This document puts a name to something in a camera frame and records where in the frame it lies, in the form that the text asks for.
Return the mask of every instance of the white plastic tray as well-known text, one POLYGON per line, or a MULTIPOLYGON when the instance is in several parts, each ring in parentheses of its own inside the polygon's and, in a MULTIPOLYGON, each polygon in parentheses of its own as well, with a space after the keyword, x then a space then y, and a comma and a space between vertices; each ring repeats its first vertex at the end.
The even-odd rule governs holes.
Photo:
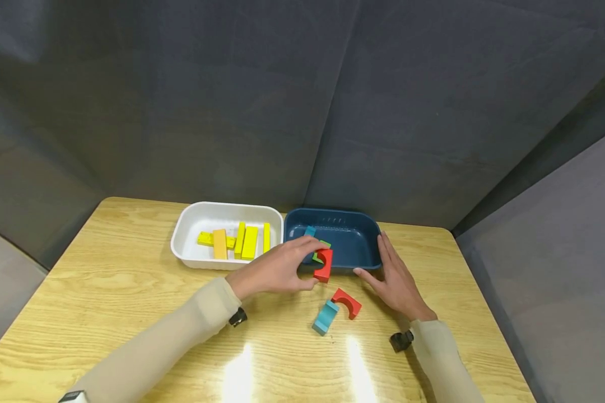
POLYGON ((227 250, 228 260, 213 259, 213 247, 199 245, 200 232, 226 229, 227 237, 237 237, 240 221, 258 228, 255 257, 263 254, 264 224, 271 227, 271 247, 280 245, 285 232, 281 213, 265 205, 199 202, 189 205, 179 216, 170 241, 173 254, 191 268, 236 270, 250 260, 236 260, 233 250, 227 250))

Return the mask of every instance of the hand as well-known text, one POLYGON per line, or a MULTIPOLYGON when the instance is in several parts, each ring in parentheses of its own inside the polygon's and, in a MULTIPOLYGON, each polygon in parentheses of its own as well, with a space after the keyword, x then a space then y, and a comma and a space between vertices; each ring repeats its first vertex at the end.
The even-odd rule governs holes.
POLYGON ((312 289, 318 280, 302 280, 296 271, 304 256, 319 249, 327 249, 327 245, 314 237, 292 239, 230 273, 226 281, 239 300, 260 292, 292 293, 312 289))
POLYGON ((383 232, 376 237, 376 241, 379 243, 384 280, 376 280, 362 268, 355 268, 354 273, 370 284, 383 302, 404 314, 410 322, 416 319, 422 322, 437 320, 437 314, 423 301, 412 274, 390 243, 388 235, 383 232))

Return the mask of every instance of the dark blue plastic tray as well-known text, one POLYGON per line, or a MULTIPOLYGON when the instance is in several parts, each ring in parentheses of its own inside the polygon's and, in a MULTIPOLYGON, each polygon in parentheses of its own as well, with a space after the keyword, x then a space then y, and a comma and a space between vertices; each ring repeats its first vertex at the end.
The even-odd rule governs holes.
MULTIPOLYGON (((381 266, 376 221, 367 214, 320 208, 297 208, 285 218, 285 242, 302 237, 307 226, 316 228, 315 238, 332 244, 333 268, 361 267, 375 270, 381 266)), ((304 264, 317 264, 311 255, 304 264)))

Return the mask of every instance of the yellow wooden block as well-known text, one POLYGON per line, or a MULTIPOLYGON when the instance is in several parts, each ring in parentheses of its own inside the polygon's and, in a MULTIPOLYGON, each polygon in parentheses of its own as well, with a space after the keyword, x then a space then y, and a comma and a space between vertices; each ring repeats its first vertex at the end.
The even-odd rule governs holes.
POLYGON ((213 231, 213 258, 226 260, 226 230, 213 231))
POLYGON ((258 243, 258 228, 247 227, 244 233, 244 245, 242 246, 242 259, 252 260, 255 258, 255 246, 258 243))
POLYGON ((235 241, 235 250, 234 255, 236 259, 242 258, 242 246, 244 245, 244 232, 246 229, 246 224, 244 222, 240 222, 240 228, 238 228, 238 240, 235 241))
POLYGON ((265 222, 264 224, 263 233, 263 253, 265 254, 271 249, 271 225, 268 222, 265 222))
MULTIPOLYGON (((197 243, 204 246, 213 246, 213 234, 210 232, 200 232, 197 237, 197 243)), ((226 249, 233 249, 235 246, 235 237, 226 237, 226 249)))

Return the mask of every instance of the wood grain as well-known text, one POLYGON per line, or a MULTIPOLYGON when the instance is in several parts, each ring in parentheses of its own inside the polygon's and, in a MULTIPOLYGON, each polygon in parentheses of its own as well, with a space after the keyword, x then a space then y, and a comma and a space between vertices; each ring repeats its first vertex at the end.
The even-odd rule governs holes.
MULTIPOLYGON (((109 198, 96 209, 0 342, 0 402, 56 402, 113 349, 225 272, 185 267, 170 237, 185 204, 109 198)), ((462 255, 445 229, 380 223, 450 326, 486 402, 533 402, 462 255)), ((399 321, 355 276, 312 292, 261 294, 250 318, 193 348, 146 402, 434 402, 399 321), (362 303, 328 334, 311 323, 337 287, 362 303)))

